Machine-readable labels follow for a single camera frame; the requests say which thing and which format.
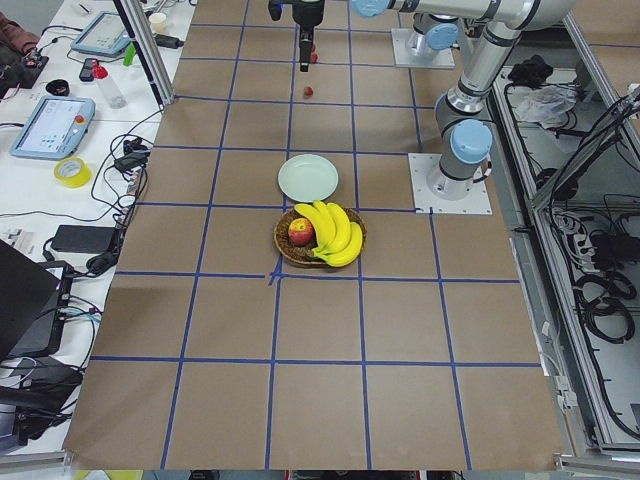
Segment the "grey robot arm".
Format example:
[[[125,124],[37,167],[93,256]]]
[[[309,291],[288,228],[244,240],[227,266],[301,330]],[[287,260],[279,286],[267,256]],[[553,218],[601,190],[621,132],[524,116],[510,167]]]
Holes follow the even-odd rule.
[[[413,33],[408,48],[421,66],[440,66],[445,53],[451,56],[451,48],[458,35],[457,17],[417,13],[413,17]]]
[[[524,31],[542,30],[562,20],[573,1],[353,1],[362,17],[387,10],[415,15],[485,20],[481,38],[458,83],[438,100],[436,121],[444,153],[427,174],[428,188],[445,200],[465,198],[473,176],[493,145],[493,134],[475,116]]]

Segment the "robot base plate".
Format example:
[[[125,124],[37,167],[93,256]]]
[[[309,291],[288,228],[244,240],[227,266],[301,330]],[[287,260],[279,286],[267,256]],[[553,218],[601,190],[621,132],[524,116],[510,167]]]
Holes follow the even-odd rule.
[[[471,179],[452,180],[440,170],[441,154],[408,155],[414,209],[420,214],[491,215],[480,165]]]
[[[413,29],[392,29],[392,46],[397,67],[453,69],[452,46],[457,40],[456,27],[433,27],[424,34]]]

